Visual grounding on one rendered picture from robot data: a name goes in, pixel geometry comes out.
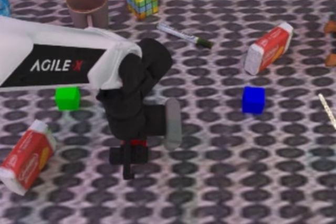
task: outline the multicolored puzzle cube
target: multicolored puzzle cube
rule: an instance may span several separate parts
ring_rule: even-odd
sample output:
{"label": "multicolored puzzle cube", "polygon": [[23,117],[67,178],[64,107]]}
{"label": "multicolored puzzle cube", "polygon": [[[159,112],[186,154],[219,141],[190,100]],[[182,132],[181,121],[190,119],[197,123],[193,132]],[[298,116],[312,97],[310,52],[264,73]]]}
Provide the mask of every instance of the multicolored puzzle cube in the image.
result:
{"label": "multicolored puzzle cube", "polygon": [[158,0],[127,0],[127,7],[138,19],[144,19],[159,10]]}

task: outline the red and white box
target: red and white box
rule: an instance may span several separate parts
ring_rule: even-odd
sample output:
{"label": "red and white box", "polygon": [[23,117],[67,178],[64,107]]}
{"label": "red and white box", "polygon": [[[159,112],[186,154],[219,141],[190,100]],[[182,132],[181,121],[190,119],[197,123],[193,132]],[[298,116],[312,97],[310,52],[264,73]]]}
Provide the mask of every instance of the red and white box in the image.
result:
{"label": "red and white box", "polygon": [[290,44],[294,28],[283,22],[253,43],[245,59],[244,69],[255,76],[283,55]]}
{"label": "red and white box", "polygon": [[35,120],[0,165],[0,180],[9,190],[25,195],[56,145],[48,125]]}

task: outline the black and white patterned cloth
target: black and white patterned cloth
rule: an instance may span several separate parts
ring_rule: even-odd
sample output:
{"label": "black and white patterned cloth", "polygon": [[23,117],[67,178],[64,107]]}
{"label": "black and white patterned cloth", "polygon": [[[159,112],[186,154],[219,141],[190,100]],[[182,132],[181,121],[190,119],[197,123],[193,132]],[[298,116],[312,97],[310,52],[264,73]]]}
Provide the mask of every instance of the black and white patterned cloth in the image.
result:
{"label": "black and white patterned cloth", "polygon": [[[10,0],[15,18],[72,26],[65,0]],[[148,97],[179,99],[184,143],[168,153],[149,139],[151,160],[122,179],[108,163],[109,132],[93,90],[81,110],[59,112],[54,90],[0,93],[0,161],[34,119],[59,141],[55,156],[24,196],[0,184],[0,224],[335,224],[336,135],[317,97],[333,105],[335,69],[323,34],[335,0],[161,0],[137,21],[125,0],[110,0],[111,30],[151,37],[175,64]],[[196,48],[155,29],[158,21],[215,42]],[[295,28],[283,57],[253,77],[248,46],[280,22]],[[266,88],[262,115],[240,112],[244,86]]]}

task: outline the cube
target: cube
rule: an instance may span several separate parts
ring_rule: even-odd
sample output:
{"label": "cube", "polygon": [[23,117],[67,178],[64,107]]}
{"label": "cube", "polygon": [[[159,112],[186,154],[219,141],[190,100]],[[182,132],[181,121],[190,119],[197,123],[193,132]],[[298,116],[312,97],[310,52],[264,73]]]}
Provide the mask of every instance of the cube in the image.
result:
{"label": "cube", "polygon": [[77,87],[62,87],[56,89],[56,105],[59,110],[78,110],[80,102],[80,92]]}
{"label": "cube", "polygon": [[159,11],[158,0],[126,0],[128,10],[138,19],[144,19]]}
{"label": "cube", "polygon": [[244,87],[241,107],[243,113],[262,114],[266,104],[264,88]]}

